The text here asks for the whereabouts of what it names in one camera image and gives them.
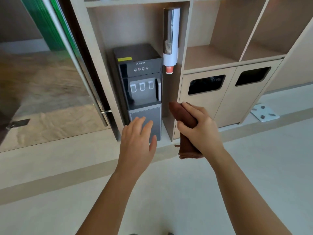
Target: finger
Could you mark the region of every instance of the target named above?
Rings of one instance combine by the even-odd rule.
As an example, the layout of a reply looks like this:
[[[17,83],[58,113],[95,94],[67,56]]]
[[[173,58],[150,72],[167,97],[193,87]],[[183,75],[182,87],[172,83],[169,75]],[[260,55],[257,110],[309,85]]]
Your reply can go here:
[[[142,129],[141,135],[144,138],[149,139],[150,138],[150,134],[151,134],[151,128],[153,126],[153,121],[150,120]]]
[[[156,152],[156,147],[157,147],[157,141],[156,141],[157,137],[156,135],[154,135],[151,139],[151,143],[149,146],[149,152],[151,156],[154,156],[155,152]]]
[[[123,130],[122,130],[122,136],[121,136],[121,140],[124,140],[126,138],[126,132],[127,132],[127,125],[124,126]]]
[[[135,123],[134,123],[134,126],[133,126],[133,132],[132,134],[140,134],[141,133],[141,130],[142,130],[142,125],[143,123],[145,122],[146,118],[143,116],[142,118],[139,118]]]
[[[183,135],[185,135],[187,138],[188,138],[188,136],[190,135],[190,132],[191,132],[191,128],[189,128],[189,127],[187,127],[186,125],[184,125],[184,123],[183,122],[181,122],[181,121],[178,121],[177,122],[177,128],[178,128],[178,130],[183,134]]]
[[[126,137],[130,137],[131,136],[131,133],[132,133],[132,130],[133,130],[133,126],[134,126],[134,123],[138,120],[139,118],[136,117],[127,127],[127,133],[126,133]]]
[[[190,106],[192,106],[193,108],[196,108],[197,110],[200,110],[203,114],[205,115],[209,115],[207,110],[204,107],[200,107],[200,106],[195,106],[193,104],[190,104],[188,102],[186,102],[187,104],[189,104]]]
[[[188,105],[186,102],[183,102],[182,106],[198,121],[204,115],[200,110],[197,110],[196,108]]]

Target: right hand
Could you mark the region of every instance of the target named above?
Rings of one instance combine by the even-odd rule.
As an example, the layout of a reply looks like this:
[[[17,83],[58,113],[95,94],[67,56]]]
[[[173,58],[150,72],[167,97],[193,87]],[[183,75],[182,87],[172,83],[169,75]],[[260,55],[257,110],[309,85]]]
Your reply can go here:
[[[198,125],[191,129],[184,125],[183,122],[178,121],[177,128],[203,156],[208,159],[208,157],[218,155],[221,151],[225,150],[218,133],[217,125],[205,108],[190,106],[186,102],[183,102],[182,106],[197,119]]]

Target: floor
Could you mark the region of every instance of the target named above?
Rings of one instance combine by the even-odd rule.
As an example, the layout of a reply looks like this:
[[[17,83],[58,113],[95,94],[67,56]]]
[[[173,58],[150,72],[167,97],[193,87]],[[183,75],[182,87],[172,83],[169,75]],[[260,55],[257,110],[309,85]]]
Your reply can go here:
[[[0,152],[107,129],[66,51],[0,54],[0,98],[19,105]]]
[[[220,129],[225,148],[293,234],[313,234],[313,85],[264,95],[281,118]],[[116,166],[111,130],[0,153],[0,234],[75,234]],[[166,137],[120,235],[234,234],[213,170]]]

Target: forearm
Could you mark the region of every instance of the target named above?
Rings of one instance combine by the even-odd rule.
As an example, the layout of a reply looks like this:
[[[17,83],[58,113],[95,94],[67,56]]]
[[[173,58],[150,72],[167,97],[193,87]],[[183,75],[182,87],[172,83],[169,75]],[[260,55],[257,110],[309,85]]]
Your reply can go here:
[[[208,161],[236,234],[291,234],[226,150]]]
[[[116,235],[136,179],[113,173],[76,233]]]

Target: red paper cup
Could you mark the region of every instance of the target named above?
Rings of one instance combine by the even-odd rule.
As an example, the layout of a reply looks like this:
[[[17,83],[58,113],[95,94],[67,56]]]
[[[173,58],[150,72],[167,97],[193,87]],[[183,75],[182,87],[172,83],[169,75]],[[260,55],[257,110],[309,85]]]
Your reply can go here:
[[[165,73],[166,73],[166,74],[172,74],[172,73],[173,73],[173,70],[174,70],[174,66],[171,66],[171,67],[167,67],[167,66],[166,66],[166,71],[165,71]]]

